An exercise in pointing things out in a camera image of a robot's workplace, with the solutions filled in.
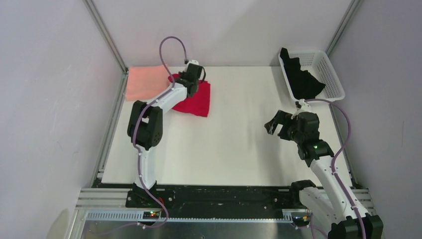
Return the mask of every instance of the white wall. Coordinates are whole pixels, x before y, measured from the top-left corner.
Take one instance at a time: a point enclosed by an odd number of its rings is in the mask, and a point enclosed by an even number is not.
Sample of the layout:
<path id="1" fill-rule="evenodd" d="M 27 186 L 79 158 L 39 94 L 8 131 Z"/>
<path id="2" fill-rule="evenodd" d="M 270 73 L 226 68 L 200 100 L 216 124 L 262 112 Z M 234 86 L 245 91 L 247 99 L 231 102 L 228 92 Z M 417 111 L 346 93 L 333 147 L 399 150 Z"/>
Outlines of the white wall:
<path id="1" fill-rule="evenodd" d="M 279 65 L 280 48 L 325 50 L 351 0 L 97 0 L 125 63 L 158 65 L 180 37 L 206 66 Z M 179 43 L 164 59 L 182 66 Z"/>
<path id="2" fill-rule="evenodd" d="M 121 72 L 81 0 L 0 3 L 0 238 L 61 238 Z"/>
<path id="3" fill-rule="evenodd" d="M 421 9 L 420 0 L 363 1 L 331 56 L 352 122 L 347 156 L 387 239 L 422 235 Z"/>

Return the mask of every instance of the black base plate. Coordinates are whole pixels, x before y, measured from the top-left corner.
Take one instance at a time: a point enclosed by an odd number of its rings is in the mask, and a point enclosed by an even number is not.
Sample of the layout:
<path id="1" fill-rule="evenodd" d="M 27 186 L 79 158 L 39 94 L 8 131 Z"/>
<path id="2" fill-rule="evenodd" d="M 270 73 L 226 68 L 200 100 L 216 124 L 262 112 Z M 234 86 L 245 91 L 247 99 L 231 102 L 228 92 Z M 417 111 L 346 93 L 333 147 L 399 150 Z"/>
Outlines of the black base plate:
<path id="1" fill-rule="evenodd" d="M 289 188 L 154 185 L 150 192 L 163 200 L 173 218 L 280 219 L 282 209 L 305 208 L 294 205 Z M 127 194 L 126 207 L 161 208 L 135 184 Z"/>

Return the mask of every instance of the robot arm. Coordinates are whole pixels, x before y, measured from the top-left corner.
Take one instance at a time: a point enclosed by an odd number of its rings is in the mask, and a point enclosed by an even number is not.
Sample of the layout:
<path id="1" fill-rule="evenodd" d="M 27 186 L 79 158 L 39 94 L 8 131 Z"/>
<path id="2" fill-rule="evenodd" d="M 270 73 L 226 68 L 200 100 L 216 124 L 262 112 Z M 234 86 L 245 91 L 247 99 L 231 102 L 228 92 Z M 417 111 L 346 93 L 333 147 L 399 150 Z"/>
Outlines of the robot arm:
<path id="1" fill-rule="evenodd" d="M 352 190 L 336 178 L 338 172 L 331 168 L 334 154 L 329 145 L 319 139 L 318 116 L 304 100 L 297 102 L 297 107 L 299 110 L 293 115 L 278 111 L 264 126 L 273 134 L 278 124 L 283 125 L 278 136 L 297 144 L 299 157 L 318 177 L 329 198 L 326 200 L 314 183 L 305 180 L 292 183 L 292 188 L 299 191 L 300 202 L 313 212 L 326 230 L 331 229 L 329 239 L 361 238 L 357 214 L 363 220 L 366 238 L 381 238 L 383 224 L 379 216 L 369 215 Z"/>
<path id="2" fill-rule="evenodd" d="M 198 91 L 199 78 L 203 69 L 198 61 L 190 60 L 184 71 L 180 72 L 180 78 L 176 79 L 174 87 L 170 86 L 172 88 L 168 94 L 161 98 L 157 96 L 147 102 L 136 101 L 133 104 L 127 128 L 127 135 L 131 140 L 133 140 L 135 125 L 142 110 L 154 102 L 142 116 L 136 134 L 136 144 L 141 150 L 141 174 L 147 189 L 150 189 L 156 182 L 154 156 L 156 146 L 163 136 L 163 115 L 177 103 L 187 97 L 192 97 Z M 143 188 L 137 169 L 134 181 L 138 187 Z"/>

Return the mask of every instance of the white basket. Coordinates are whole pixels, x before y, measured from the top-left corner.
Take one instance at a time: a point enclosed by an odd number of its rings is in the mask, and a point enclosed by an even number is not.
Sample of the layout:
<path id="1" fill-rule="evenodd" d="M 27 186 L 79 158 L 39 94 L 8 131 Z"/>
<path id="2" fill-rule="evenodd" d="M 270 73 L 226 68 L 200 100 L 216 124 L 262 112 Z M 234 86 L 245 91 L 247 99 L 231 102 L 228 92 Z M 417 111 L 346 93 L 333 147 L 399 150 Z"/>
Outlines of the white basket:
<path id="1" fill-rule="evenodd" d="M 319 50 L 289 51 L 289 56 L 290 58 L 299 57 L 301 70 L 308 70 L 319 82 L 326 85 L 322 92 L 316 96 L 316 99 L 326 99 L 331 102 L 344 99 L 345 93 L 343 87 L 341 86 L 337 74 L 335 73 L 334 68 L 325 52 Z M 280 54 L 278 59 L 280 60 L 281 69 L 283 70 L 284 80 L 286 81 L 287 88 L 289 89 L 290 97 L 293 101 L 298 101 L 298 99 L 293 96 Z"/>

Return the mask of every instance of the pink cloth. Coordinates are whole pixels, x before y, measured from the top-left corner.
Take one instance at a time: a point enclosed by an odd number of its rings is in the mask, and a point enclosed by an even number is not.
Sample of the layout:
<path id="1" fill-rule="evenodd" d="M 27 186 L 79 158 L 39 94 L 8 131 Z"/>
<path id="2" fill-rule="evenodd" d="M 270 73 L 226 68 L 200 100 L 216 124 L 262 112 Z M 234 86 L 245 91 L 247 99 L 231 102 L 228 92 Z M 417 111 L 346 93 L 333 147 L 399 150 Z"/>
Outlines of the pink cloth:
<path id="1" fill-rule="evenodd" d="M 163 65 L 149 67 L 129 67 L 126 85 L 126 100 L 148 100 L 159 95 L 170 82 Z"/>

